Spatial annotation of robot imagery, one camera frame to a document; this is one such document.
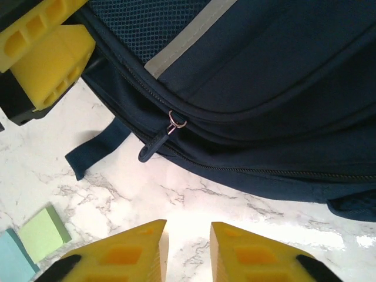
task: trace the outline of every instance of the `navy blue backpack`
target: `navy blue backpack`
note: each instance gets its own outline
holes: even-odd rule
[[[83,78],[116,118],[67,155],[77,178],[132,131],[208,179],[376,221],[376,1],[90,0]]]

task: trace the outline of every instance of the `white marble surface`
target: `white marble surface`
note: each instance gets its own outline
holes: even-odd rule
[[[345,282],[375,281],[375,223],[336,217],[325,205],[238,192],[159,156],[139,163],[142,143],[133,135],[77,182],[64,155],[112,118],[81,80],[42,120],[17,127],[0,115],[0,231],[18,230],[52,203],[73,238],[41,269],[77,246],[168,219],[167,282],[212,281],[210,223],[224,221],[313,254]]]

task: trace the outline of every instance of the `zipper pull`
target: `zipper pull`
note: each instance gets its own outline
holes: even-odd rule
[[[174,118],[172,117],[172,110],[169,111],[169,118],[170,118],[170,125],[162,129],[152,140],[147,142],[145,146],[141,149],[139,153],[139,161],[142,163],[147,162],[156,151],[168,140],[171,133],[175,131],[175,129],[183,128],[187,125],[187,121],[185,120],[184,123],[178,124],[175,122]]]

